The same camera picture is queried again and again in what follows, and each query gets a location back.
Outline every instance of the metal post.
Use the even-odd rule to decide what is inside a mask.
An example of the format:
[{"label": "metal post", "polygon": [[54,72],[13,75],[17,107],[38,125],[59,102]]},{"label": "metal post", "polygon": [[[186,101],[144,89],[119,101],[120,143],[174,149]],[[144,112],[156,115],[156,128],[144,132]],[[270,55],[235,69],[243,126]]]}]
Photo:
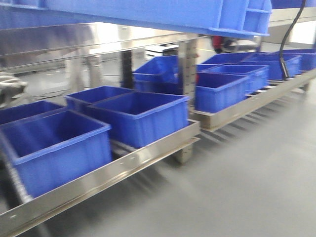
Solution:
[{"label": "metal post", "polygon": [[125,88],[133,88],[132,51],[120,53],[121,85]]},{"label": "metal post", "polygon": [[190,97],[189,111],[194,110],[196,84],[197,40],[188,40],[179,44],[179,79],[183,94]]},{"label": "metal post", "polygon": [[180,164],[185,164],[192,157],[192,150],[193,145],[189,145],[173,154],[173,156]]}]

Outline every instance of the gray floor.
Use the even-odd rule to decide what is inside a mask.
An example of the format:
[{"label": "gray floor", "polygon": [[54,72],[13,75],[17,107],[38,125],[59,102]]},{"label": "gray floor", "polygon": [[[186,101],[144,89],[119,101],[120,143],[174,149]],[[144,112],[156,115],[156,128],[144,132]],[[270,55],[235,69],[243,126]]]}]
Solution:
[{"label": "gray floor", "polygon": [[[212,53],[200,50],[199,60]],[[62,83],[59,89],[67,87]],[[291,92],[215,133],[203,132],[187,164],[167,158],[48,220],[42,235],[313,237],[315,118],[314,82],[307,94]],[[40,235],[34,229],[21,236]]]}]

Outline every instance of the storage bin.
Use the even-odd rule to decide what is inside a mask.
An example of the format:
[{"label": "storage bin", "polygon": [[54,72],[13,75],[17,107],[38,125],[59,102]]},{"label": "storage bin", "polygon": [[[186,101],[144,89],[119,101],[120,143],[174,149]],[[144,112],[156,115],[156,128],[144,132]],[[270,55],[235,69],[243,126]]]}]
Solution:
[{"label": "storage bin", "polygon": [[131,92],[133,92],[132,89],[101,86],[66,95],[65,99],[69,109],[86,114],[86,107],[92,103]]},{"label": "storage bin", "polygon": [[178,83],[160,83],[145,80],[134,80],[134,88],[135,90],[141,92],[182,95],[182,89]]},{"label": "storage bin", "polygon": [[302,56],[301,70],[309,71],[316,68],[316,50],[315,49],[289,49],[283,51],[284,55]]},{"label": "storage bin", "polygon": [[204,73],[223,73],[249,76],[246,93],[252,93],[269,84],[269,66],[223,65],[202,71]]},{"label": "storage bin", "polygon": [[1,4],[3,5],[2,2],[3,0],[0,0],[0,30],[91,22],[91,20],[87,19],[78,20],[75,18],[58,17],[56,15],[44,14],[43,12],[26,11],[26,9],[25,11],[8,10],[8,8],[1,6]]},{"label": "storage bin", "polygon": [[50,115],[61,112],[65,107],[51,103],[46,100],[33,102],[30,104],[20,105],[0,110],[0,125],[25,119],[35,115]]},{"label": "storage bin", "polygon": [[198,73],[195,108],[216,113],[246,98],[249,76]]},{"label": "storage bin", "polygon": [[0,0],[4,10],[86,21],[249,38],[266,36],[270,0]]},{"label": "storage bin", "polygon": [[111,162],[110,128],[64,111],[1,126],[0,145],[35,198]]},{"label": "storage bin", "polygon": [[217,67],[217,66],[221,66],[221,65],[224,65],[224,64],[197,64],[197,72],[202,72],[206,69],[209,69],[209,68],[213,68],[213,67]]},{"label": "storage bin", "polygon": [[[284,55],[287,69],[291,77],[301,73],[301,59],[302,56]],[[245,59],[240,65],[268,65],[269,79],[282,80],[282,71],[279,63],[278,55],[276,54],[262,54],[255,55]]]},{"label": "storage bin", "polygon": [[140,148],[188,125],[188,99],[134,92],[89,106],[89,115],[112,126],[111,139]]},{"label": "storage bin", "polygon": [[235,64],[239,63],[246,58],[249,58],[254,53],[221,53],[215,54],[214,56],[210,57],[206,61],[197,65],[197,71],[202,71],[207,68],[211,68],[214,66],[218,66],[219,64]]},{"label": "storage bin", "polygon": [[[299,8],[302,5],[302,0],[271,0],[273,9],[281,8]],[[307,0],[306,7],[316,6],[316,0]]]},{"label": "storage bin", "polygon": [[135,80],[178,83],[178,56],[157,56],[133,73]]}]

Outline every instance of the reflective metal surface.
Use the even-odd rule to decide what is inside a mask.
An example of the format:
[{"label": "reflective metal surface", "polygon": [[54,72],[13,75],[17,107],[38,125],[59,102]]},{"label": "reflective metal surface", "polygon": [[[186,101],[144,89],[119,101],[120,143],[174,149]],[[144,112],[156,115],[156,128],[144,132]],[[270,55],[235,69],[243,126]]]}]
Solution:
[{"label": "reflective metal surface", "polygon": [[197,34],[109,23],[0,30],[0,69],[196,39]]},{"label": "reflective metal surface", "polygon": [[16,236],[198,141],[199,122],[0,215],[0,236]]},{"label": "reflective metal surface", "polygon": [[[298,8],[272,10],[269,27],[290,25],[293,22],[298,10]],[[306,7],[298,22],[314,20],[316,20],[316,7]]]},{"label": "reflective metal surface", "polygon": [[197,41],[190,40],[179,44],[179,78],[182,80],[183,94],[190,97],[189,111],[194,109],[196,87]]},{"label": "reflective metal surface", "polygon": [[274,88],[252,96],[218,113],[210,114],[201,111],[194,111],[191,118],[200,121],[202,129],[215,131],[226,124],[231,123],[280,98],[289,91],[308,84],[308,82],[314,78],[316,78],[316,69],[297,76],[294,79],[280,83]]}]

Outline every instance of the metal rack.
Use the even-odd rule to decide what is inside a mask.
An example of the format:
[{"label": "metal rack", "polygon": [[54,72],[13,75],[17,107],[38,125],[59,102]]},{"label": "metal rack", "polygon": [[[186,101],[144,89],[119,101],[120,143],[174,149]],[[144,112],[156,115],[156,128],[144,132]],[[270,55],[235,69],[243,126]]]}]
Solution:
[{"label": "metal rack", "polygon": [[247,99],[221,110],[218,113],[211,114],[194,111],[191,118],[200,121],[202,129],[215,131],[282,97],[293,89],[302,87],[304,90],[307,90],[310,80],[314,78],[316,78],[316,69],[298,75],[288,81],[271,82],[270,86],[249,95]]},{"label": "metal rack", "polygon": [[[287,25],[295,16],[297,9],[273,10],[270,27]],[[316,20],[316,7],[304,10],[301,22]],[[194,100],[195,57],[198,36],[181,33],[121,26],[108,23],[88,23],[31,29],[0,31],[0,69],[14,70],[32,65],[82,58],[112,52],[128,52],[149,45],[181,42],[179,48],[180,77],[183,78],[184,94]],[[316,70],[306,72],[294,79],[273,84],[256,95],[216,114],[194,111],[193,119],[201,121],[204,129],[214,131],[262,106],[281,97],[292,89],[308,85],[316,77]],[[191,156],[192,144],[198,141],[199,122],[191,124],[144,148],[132,151],[122,144],[113,143],[121,158],[87,175],[67,183],[36,199],[27,199],[23,189],[18,189],[23,204],[0,214],[0,236],[16,236],[88,199],[102,190],[120,182],[136,172],[174,154],[184,163]],[[12,176],[14,170],[8,168]]]},{"label": "metal rack", "polygon": [[[27,199],[23,189],[19,188],[19,197],[26,202],[0,215],[0,236],[16,236],[35,227],[163,158],[186,149],[199,140],[195,138],[198,134],[199,122],[190,121],[188,127],[128,153],[36,199]],[[183,156],[178,154],[176,158],[182,161]],[[14,177],[14,170],[12,167],[9,169]],[[16,187],[21,186],[16,179],[13,181]]]},{"label": "metal rack", "polygon": [[[0,45],[0,69],[14,70],[120,51],[124,59],[125,56],[131,56],[132,49],[179,41],[183,41],[183,45],[191,45],[198,36],[192,33],[89,23],[4,30],[0,31],[0,38],[6,42],[6,45]],[[195,66],[194,48],[188,52],[183,51],[182,56],[189,58],[186,62]],[[123,76],[130,76],[127,71],[131,72],[131,69],[124,69]],[[191,157],[193,143],[199,140],[195,137],[199,133],[199,122],[191,120],[189,126],[141,149],[135,150],[112,142],[112,150],[120,154],[119,159],[35,199],[26,195],[16,171],[7,163],[22,204],[0,214],[0,236],[19,235],[169,155],[185,163]]]}]

